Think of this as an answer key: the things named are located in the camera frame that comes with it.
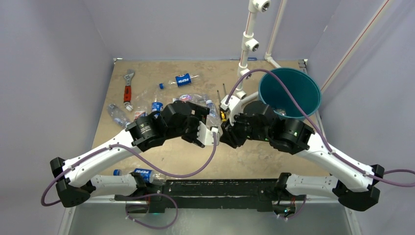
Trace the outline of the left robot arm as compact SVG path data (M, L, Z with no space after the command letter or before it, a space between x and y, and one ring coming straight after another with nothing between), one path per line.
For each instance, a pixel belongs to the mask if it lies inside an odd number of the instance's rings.
M136 173L126 176L102 176L106 168L166 140L181 138L199 147L219 142L216 127L206 126L209 108L191 102L175 101L162 111L138 117L113 138L72 159L54 158L50 168L59 203L65 208L78 206L91 197L118 194L140 200L146 194L143 180Z

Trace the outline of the Pepsi bottle blue cap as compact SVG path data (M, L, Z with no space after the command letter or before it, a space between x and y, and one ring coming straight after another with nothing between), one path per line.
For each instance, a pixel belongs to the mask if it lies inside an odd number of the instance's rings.
M160 112L163 110L163 107L164 107L163 94L159 90L156 90L154 91L154 94L152 96L152 103L151 103L152 113L156 112L156 114L154 115L155 118L159 116Z

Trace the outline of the clear bottle light-blue cap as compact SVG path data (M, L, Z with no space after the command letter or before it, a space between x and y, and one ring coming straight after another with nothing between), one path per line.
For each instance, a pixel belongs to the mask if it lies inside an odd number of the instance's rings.
M206 107L209 108L209 115L207 116L206 124L209 127L215 127L218 129L219 134L222 134L220 115L218 113L216 105L212 100L208 99L206 101Z

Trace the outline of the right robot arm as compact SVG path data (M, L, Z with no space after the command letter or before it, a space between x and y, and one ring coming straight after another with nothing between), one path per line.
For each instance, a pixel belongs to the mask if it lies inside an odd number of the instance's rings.
M356 161L335 147L325 144L312 127L295 118L281 119L269 105L254 101L242 106L232 98L220 105L228 119L222 124L220 141L232 148L245 141L264 141L279 152L307 159L326 170L324 177L282 173L275 185L276 196L315 195L338 200L355 211L363 212L376 205L380 190L376 187L384 168Z

